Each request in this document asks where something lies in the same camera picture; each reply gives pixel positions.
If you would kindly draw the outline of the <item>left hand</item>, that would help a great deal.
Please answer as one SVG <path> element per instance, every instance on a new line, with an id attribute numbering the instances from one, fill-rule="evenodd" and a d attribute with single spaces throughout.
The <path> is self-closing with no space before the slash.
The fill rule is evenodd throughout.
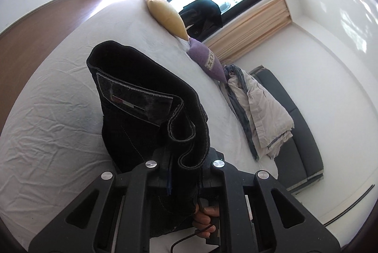
<path id="1" fill-rule="evenodd" d="M 216 231 L 217 228 L 215 226 L 210 227 L 210 223 L 212 219 L 220 216 L 219 210 L 218 205 L 208 206 L 202 210 L 198 204 L 195 206 L 192 225 L 198 230 L 198 237 L 208 239 Z"/>

